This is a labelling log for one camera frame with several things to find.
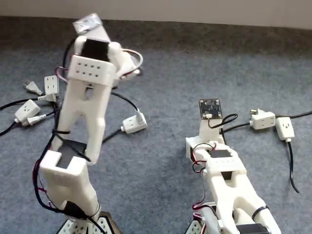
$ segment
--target power plug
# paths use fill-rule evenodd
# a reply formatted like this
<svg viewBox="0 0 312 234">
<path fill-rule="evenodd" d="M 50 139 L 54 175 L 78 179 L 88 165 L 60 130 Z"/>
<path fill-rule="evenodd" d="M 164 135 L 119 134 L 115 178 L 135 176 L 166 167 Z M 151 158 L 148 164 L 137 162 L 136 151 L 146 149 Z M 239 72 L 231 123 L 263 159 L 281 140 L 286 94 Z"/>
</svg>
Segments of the power plug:
<svg viewBox="0 0 312 234">
<path fill-rule="evenodd" d="M 29 124 L 27 118 L 34 117 L 39 111 L 40 107 L 30 99 L 15 112 L 14 121 L 16 123 L 21 122 L 23 126 L 26 126 Z"/>
<path fill-rule="evenodd" d="M 44 77 L 44 91 L 46 95 L 59 96 L 59 79 L 57 76 Z"/>
<path fill-rule="evenodd" d="M 41 91 L 38 86 L 36 85 L 35 82 L 33 81 L 30 81 L 30 80 L 25 80 L 24 81 L 24 86 L 25 86 L 25 89 L 29 92 L 32 92 L 32 93 L 36 93 L 38 94 L 39 96 L 41 96 L 43 94 L 43 91 Z"/>
<path fill-rule="evenodd" d="M 289 117 L 277 118 L 276 130 L 280 140 L 290 142 L 294 138 L 293 125 Z"/>
<path fill-rule="evenodd" d="M 260 109 L 251 110 L 250 126 L 256 130 L 270 128 L 275 126 L 275 114 L 273 112 L 265 112 Z"/>
<path fill-rule="evenodd" d="M 125 119 L 122 122 L 121 130 L 127 134 L 138 132 L 147 127 L 145 116 L 140 110 L 137 110 L 135 116 Z"/>
</svg>

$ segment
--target electrical socket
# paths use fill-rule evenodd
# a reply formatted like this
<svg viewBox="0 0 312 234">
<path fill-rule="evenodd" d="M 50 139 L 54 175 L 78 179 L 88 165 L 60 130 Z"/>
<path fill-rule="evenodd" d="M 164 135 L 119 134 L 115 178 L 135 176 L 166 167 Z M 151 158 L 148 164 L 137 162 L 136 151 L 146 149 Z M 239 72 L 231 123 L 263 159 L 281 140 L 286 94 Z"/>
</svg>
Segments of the electrical socket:
<svg viewBox="0 0 312 234">
<path fill-rule="evenodd" d="M 276 131 L 280 140 L 287 142 L 294 138 L 294 130 L 291 118 L 281 117 L 276 120 Z"/>
<path fill-rule="evenodd" d="M 139 112 L 135 116 L 131 116 L 122 122 L 121 130 L 127 134 L 138 132 L 147 127 L 144 114 Z"/>
<path fill-rule="evenodd" d="M 59 96 L 59 79 L 57 76 L 44 77 L 44 91 L 46 95 L 55 94 Z"/>
<path fill-rule="evenodd" d="M 256 130 L 274 127 L 275 114 L 258 109 L 256 114 L 252 115 L 250 125 Z"/>
<path fill-rule="evenodd" d="M 15 122 L 21 122 L 25 126 L 28 124 L 27 118 L 34 117 L 39 111 L 40 107 L 30 99 L 15 112 Z"/>
</svg>

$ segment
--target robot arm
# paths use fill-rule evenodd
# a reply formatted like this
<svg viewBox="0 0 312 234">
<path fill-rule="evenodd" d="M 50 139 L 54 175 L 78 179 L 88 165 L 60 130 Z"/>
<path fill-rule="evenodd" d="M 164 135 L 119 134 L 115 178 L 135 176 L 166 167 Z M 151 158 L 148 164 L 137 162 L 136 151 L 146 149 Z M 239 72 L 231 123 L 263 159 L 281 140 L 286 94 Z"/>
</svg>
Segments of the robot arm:
<svg viewBox="0 0 312 234">
<path fill-rule="evenodd" d="M 200 108 L 201 115 L 204 114 L 200 128 L 206 128 L 213 140 L 209 140 L 204 131 L 200 131 L 199 136 L 186 138 L 186 156 L 193 161 L 201 160 L 203 178 L 207 180 L 214 198 L 213 203 L 200 205 L 206 233 L 281 234 L 266 203 L 250 183 L 237 152 L 224 144 L 219 129 L 214 132 L 215 129 L 204 124 L 205 117 L 215 116 L 216 124 L 222 120 L 219 100 L 200 101 Z"/>
<path fill-rule="evenodd" d="M 74 26 L 80 36 L 75 41 L 75 54 L 71 57 L 68 69 L 58 134 L 53 138 L 51 149 L 46 152 L 39 167 L 47 181 L 46 190 L 52 203 L 75 220 L 62 233 L 75 233 L 75 227 L 79 227 L 83 234 L 97 232 L 86 216 L 96 222 L 101 213 L 96 191 L 89 180 L 87 160 L 90 164 L 98 160 L 105 129 L 104 116 L 114 83 L 125 73 L 132 75 L 137 66 L 119 43 L 110 41 L 96 14 L 76 21 Z M 93 93 L 87 97 L 86 88 L 90 84 Z M 89 133 L 85 158 L 71 156 L 67 165 L 61 165 L 63 155 L 58 150 L 67 137 L 66 132 L 81 115 L 86 119 Z M 99 225 L 105 230 L 103 220 L 99 221 Z"/>
</svg>

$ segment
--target circuit board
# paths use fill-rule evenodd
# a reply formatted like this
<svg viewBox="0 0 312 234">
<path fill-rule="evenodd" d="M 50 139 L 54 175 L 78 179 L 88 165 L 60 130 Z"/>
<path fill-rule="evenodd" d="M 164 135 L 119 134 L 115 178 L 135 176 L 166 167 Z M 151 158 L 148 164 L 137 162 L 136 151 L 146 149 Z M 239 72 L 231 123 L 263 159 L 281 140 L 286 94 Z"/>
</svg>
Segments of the circuit board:
<svg viewBox="0 0 312 234">
<path fill-rule="evenodd" d="M 200 99 L 199 109 L 201 119 L 222 118 L 219 99 Z"/>
</svg>

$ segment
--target white wall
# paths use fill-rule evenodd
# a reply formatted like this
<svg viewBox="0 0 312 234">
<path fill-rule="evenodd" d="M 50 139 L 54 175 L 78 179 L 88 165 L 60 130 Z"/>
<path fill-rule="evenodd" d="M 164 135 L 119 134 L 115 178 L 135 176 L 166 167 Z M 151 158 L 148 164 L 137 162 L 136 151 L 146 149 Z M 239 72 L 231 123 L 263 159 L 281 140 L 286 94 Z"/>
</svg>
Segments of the white wall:
<svg viewBox="0 0 312 234">
<path fill-rule="evenodd" d="M 312 29 L 312 0 L 0 0 L 0 15 L 184 21 Z"/>
</svg>

